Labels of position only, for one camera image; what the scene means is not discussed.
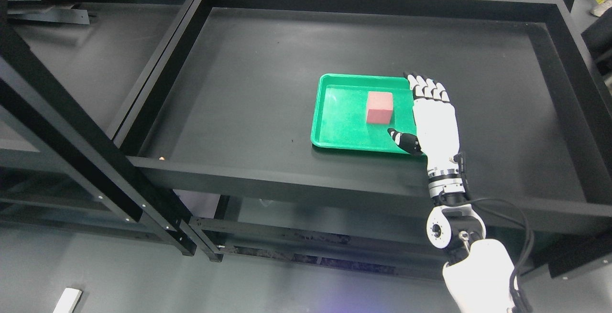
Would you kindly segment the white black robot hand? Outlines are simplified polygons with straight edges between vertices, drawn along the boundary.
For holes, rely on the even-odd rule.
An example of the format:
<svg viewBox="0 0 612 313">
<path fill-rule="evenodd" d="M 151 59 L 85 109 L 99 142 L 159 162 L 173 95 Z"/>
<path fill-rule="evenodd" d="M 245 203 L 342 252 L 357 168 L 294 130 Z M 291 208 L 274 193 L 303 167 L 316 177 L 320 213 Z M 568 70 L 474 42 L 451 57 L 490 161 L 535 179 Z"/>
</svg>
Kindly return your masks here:
<svg viewBox="0 0 612 313">
<path fill-rule="evenodd" d="M 411 155 L 425 155 L 429 174 L 457 173 L 459 132 L 456 110 L 441 82 L 427 76 L 405 73 L 413 96 L 416 133 L 387 130 L 393 142 Z"/>
</svg>

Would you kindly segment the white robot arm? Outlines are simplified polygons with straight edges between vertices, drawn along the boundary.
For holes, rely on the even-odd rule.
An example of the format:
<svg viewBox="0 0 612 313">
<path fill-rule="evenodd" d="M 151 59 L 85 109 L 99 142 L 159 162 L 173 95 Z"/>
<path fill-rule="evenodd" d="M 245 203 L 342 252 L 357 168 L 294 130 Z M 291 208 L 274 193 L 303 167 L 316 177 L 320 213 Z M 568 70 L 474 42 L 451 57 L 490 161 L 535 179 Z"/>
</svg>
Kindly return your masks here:
<svg viewBox="0 0 612 313">
<path fill-rule="evenodd" d="M 515 219 L 481 206 L 483 198 L 472 199 L 468 192 L 463 154 L 453 156 L 453 163 L 457 169 L 430 178 L 435 206 L 426 224 L 431 244 L 448 257 L 442 277 L 450 295 L 462 313 L 531 313 L 519 278 L 535 239 L 525 213 L 519 211 Z M 479 210 L 523 229 L 516 261 L 500 241 L 487 236 Z"/>
</svg>

